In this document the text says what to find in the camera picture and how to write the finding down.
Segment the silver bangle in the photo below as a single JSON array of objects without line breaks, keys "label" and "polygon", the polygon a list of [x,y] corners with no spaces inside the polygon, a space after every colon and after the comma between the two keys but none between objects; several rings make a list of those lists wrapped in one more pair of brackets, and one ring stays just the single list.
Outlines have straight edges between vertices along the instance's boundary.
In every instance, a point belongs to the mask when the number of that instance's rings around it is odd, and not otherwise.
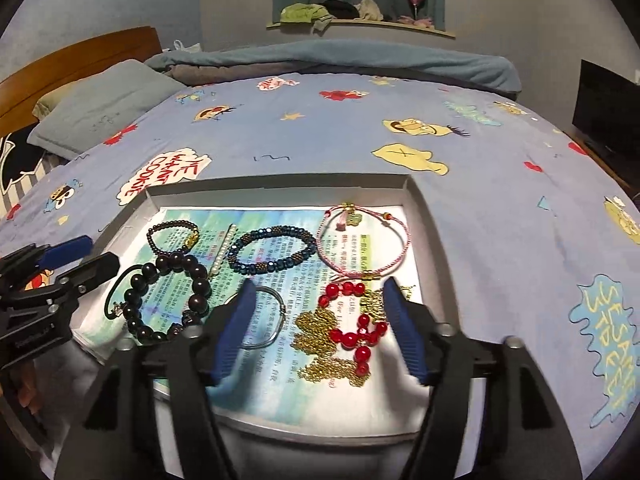
[{"label": "silver bangle", "polygon": [[[273,334],[271,334],[270,338],[268,338],[266,341],[263,341],[261,343],[241,344],[240,348],[242,348],[244,350],[257,350],[259,348],[267,348],[267,346],[272,345],[274,343],[274,341],[276,341],[276,339],[280,335],[280,331],[282,330],[284,322],[287,319],[287,306],[284,304],[284,300],[282,299],[282,296],[278,293],[277,290],[274,290],[270,286],[256,285],[255,286],[255,291],[256,292],[265,292],[265,293],[269,294],[270,296],[273,296],[278,301],[278,304],[280,305],[280,319],[278,320],[278,324],[276,326],[276,330],[273,332]],[[229,298],[227,298],[223,304],[229,303],[237,295],[238,295],[238,293],[236,292],[234,295],[232,295]]]}]

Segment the blue blanket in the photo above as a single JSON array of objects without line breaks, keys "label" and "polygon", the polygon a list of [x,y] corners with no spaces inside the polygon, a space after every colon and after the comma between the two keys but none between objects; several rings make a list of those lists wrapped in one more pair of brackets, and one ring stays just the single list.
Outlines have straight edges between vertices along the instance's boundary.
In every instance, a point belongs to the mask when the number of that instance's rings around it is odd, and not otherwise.
[{"label": "blue blanket", "polygon": [[308,40],[240,48],[228,52],[174,50],[146,61],[151,68],[171,65],[234,66],[251,63],[306,61],[338,66],[410,68],[446,76],[505,92],[520,92],[522,85],[513,63],[499,56],[482,56],[402,43],[371,40]]}]

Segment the blue beaded bracelet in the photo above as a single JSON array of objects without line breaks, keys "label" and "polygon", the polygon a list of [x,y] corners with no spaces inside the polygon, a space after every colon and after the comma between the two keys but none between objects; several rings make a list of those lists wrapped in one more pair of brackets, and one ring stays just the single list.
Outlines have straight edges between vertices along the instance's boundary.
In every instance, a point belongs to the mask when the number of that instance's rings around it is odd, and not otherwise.
[{"label": "blue beaded bracelet", "polygon": [[[262,240],[264,238],[277,238],[280,236],[298,238],[306,244],[306,247],[301,251],[293,253],[287,258],[278,258],[277,260],[271,260],[268,262],[245,264],[238,260],[238,253],[251,242]],[[306,229],[290,225],[276,225],[274,227],[258,229],[243,234],[231,245],[231,247],[229,247],[226,260],[229,262],[229,267],[231,267],[234,272],[239,272],[243,276],[247,274],[253,276],[254,274],[277,272],[279,270],[291,269],[292,267],[308,260],[318,250],[316,243],[314,236]]]}]

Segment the black beaded bracelet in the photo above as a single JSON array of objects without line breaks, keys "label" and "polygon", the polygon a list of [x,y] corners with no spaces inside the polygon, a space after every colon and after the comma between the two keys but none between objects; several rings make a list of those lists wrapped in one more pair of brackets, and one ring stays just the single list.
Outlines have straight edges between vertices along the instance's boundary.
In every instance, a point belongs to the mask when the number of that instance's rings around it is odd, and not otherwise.
[{"label": "black beaded bracelet", "polygon": [[[306,244],[306,247],[301,251],[293,253],[287,258],[278,258],[277,260],[271,260],[268,262],[244,264],[238,260],[238,253],[251,242],[262,240],[264,238],[277,238],[279,236],[291,236],[293,238],[298,238]],[[243,276],[246,274],[266,274],[267,272],[277,272],[278,270],[295,267],[305,260],[308,260],[316,253],[317,250],[318,247],[316,246],[316,239],[306,229],[290,225],[276,225],[274,227],[258,229],[243,234],[231,245],[231,247],[229,247],[226,260],[229,262],[229,267],[231,267],[234,272],[239,272]]]},{"label": "black beaded bracelet", "polygon": [[[123,303],[113,303],[114,309],[109,312],[109,303],[113,293],[116,291],[124,278],[134,270],[140,270],[140,274],[134,274],[130,279],[131,288],[124,291]],[[182,313],[182,323],[172,323],[166,332],[155,332],[151,327],[145,325],[140,317],[140,307],[142,306],[142,296],[148,290],[149,285],[155,283],[159,276],[165,276],[169,272],[182,272],[191,277],[191,290],[193,295],[188,301],[188,310]],[[141,343],[153,343],[167,341],[175,338],[182,330],[191,325],[200,324],[202,317],[209,312],[207,298],[211,295],[211,286],[207,281],[207,268],[200,264],[195,256],[180,251],[174,251],[169,256],[160,254],[156,258],[156,264],[148,263],[144,265],[134,265],[125,270],[116,280],[104,302],[104,315],[107,319],[116,319],[124,316],[127,320],[129,332]]]},{"label": "black beaded bracelet", "polygon": [[153,254],[155,254],[156,256],[159,256],[160,254],[168,256],[169,254],[171,254],[171,252],[174,252],[163,251],[156,245],[152,238],[152,235],[154,233],[172,227],[184,227],[191,230],[191,234],[185,238],[184,244],[180,249],[178,249],[178,251],[180,251],[182,254],[186,254],[191,251],[193,249],[193,246],[198,243],[198,240],[200,239],[200,231],[198,230],[198,226],[193,222],[189,222],[188,220],[169,220],[168,222],[161,222],[158,225],[154,225],[149,229],[149,231],[146,232],[146,241],[148,242],[149,247],[151,247]]}]

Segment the pink string bracelet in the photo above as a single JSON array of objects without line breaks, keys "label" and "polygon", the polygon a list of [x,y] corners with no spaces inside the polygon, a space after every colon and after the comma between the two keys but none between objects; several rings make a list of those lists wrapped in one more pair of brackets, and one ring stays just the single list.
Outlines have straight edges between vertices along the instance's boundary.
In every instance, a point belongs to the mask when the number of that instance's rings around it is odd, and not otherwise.
[{"label": "pink string bracelet", "polygon": [[[322,248],[320,242],[322,240],[322,235],[324,234],[325,229],[329,225],[332,213],[337,210],[341,210],[340,219],[338,220],[338,224],[336,226],[336,229],[338,231],[344,231],[346,228],[346,225],[357,225],[359,223],[359,220],[357,221],[357,223],[351,222],[349,220],[350,217],[353,217],[355,211],[362,211],[363,213],[373,216],[379,219],[383,224],[385,224],[389,228],[391,227],[391,225],[389,225],[388,223],[390,220],[393,222],[396,222],[402,227],[402,229],[406,234],[406,241],[404,242],[404,246],[402,247],[402,252],[398,255],[398,257],[395,260],[386,264],[384,267],[380,267],[379,269],[373,269],[373,270],[361,270],[360,272],[357,272],[356,270],[348,270],[345,267],[341,267],[333,263],[324,252],[324,249]],[[373,280],[375,278],[381,277],[383,272],[385,272],[386,270],[392,269],[397,264],[402,262],[402,260],[404,260],[404,257],[406,256],[406,252],[409,249],[409,245],[411,244],[411,233],[409,232],[409,228],[404,224],[404,222],[402,222],[400,219],[393,216],[391,213],[378,213],[376,211],[372,211],[371,209],[366,209],[364,207],[360,207],[360,206],[349,204],[349,203],[343,203],[340,205],[333,206],[324,212],[324,218],[322,218],[322,221],[318,226],[318,232],[316,233],[316,240],[318,240],[318,257],[335,272],[337,272],[338,274],[340,274],[345,278],[350,278],[352,280]]]}]

